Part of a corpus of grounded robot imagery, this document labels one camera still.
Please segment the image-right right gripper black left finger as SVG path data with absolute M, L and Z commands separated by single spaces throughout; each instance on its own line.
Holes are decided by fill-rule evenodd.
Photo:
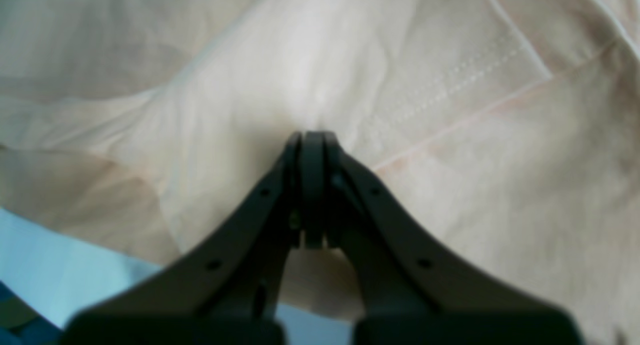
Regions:
M 76 315 L 62 345 L 285 345 L 275 320 L 291 249 L 304 244 L 301 165 L 313 133 L 294 133 L 274 167 L 194 250 Z

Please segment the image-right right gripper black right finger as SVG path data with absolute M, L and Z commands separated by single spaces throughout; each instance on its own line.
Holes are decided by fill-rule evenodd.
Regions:
M 312 245 L 341 249 L 365 315 L 355 345 L 583 345 L 562 309 L 431 236 L 329 131 L 312 135 Z

